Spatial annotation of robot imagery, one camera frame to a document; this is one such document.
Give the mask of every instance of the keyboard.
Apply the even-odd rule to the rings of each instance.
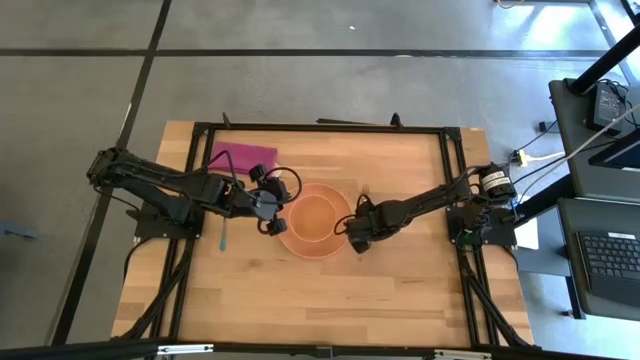
[[[579,232],[578,244],[590,292],[640,306],[640,241],[634,234]]]

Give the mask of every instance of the concrete floor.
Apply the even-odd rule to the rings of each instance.
[[[629,24],[618,3],[599,4],[612,31],[623,34]],[[0,0],[0,47],[145,48],[160,5]],[[592,50],[607,44],[586,5],[527,1],[506,11],[490,0],[175,0],[160,47]],[[154,158],[167,120],[217,121],[222,111],[232,121],[299,123],[318,117],[386,123],[399,112],[411,125],[485,128],[492,159],[503,162],[536,135],[537,122],[554,119],[547,83],[578,76],[592,62],[156,59],[129,147]],[[95,152],[117,138],[140,65],[140,58],[0,58],[0,219],[41,234],[35,241],[0,241],[0,348],[46,342],[96,199],[84,173]],[[609,77],[623,79],[617,71]],[[542,155],[562,145],[550,134],[529,150]],[[534,168],[513,169],[513,176]],[[113,204],[71,342],[108,338],[133,226],[124,207]],[[624,358],[640,353],[631,338],[640,324],[561,317],[558,311],[569,307],[563,279],[521,275],[521,282],[534,338],[543,348]]]

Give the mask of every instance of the wooden tabletop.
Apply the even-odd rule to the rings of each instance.
[[[192,122],[168,122],[157,162],[184,170],[192,128]],[[484,131],[465,128],[462,135],[467,164],[487,164]],[[377,203],[408,198],[445,181],[435,135],[225,130],[216,131],[215,141],[276,147],[280,165],[295,169],[305,183],[338,189],[352,210],[363,188]],[[455,154],[452,146],[450,152]],[[293,192],[293,178],[285,173],[282,179]],[[416,218],[363,255],[345,246],[323,260],[299,258],[277,237],[260,235],[255,219],[228,220],[227,249],[220,252],[221,224],[222,218],[207,213],[188,280],[181,340],[470,345],[444,210]],[[155,296],[167,243],[152,240],[133,255],[113,335],[128,330]],[[484,254],[493,300],[531,342],[513,258],[499,247],[486,246]],[[162,334],[168,332],[169,310]],[[484,329],[477,299],[476,310]]]

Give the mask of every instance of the pink towel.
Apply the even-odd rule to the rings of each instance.
[[[234,170],[238,174],[248,174],[249,170],[258,164],[263,164],[269,171],[274,168],[276,157],[278,156],[278,149],[276,148],[226,142],[214,143],[211,156],[216,156],[223,150],[228,150],[231,154]],[[209,165],[209,169],[228,172],[230,169],[227,157],[222,155]]]

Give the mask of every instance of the orange bowl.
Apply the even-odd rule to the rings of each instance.
[[[305,184],[296,201],[285,205],[280,215],[288,230],[278,235],[292,253],[307,259],[321,259],[337,253],[347,243],[346,235],[336,235],[333,227],[351,213],[347,199],[338,190],[323,184]]]

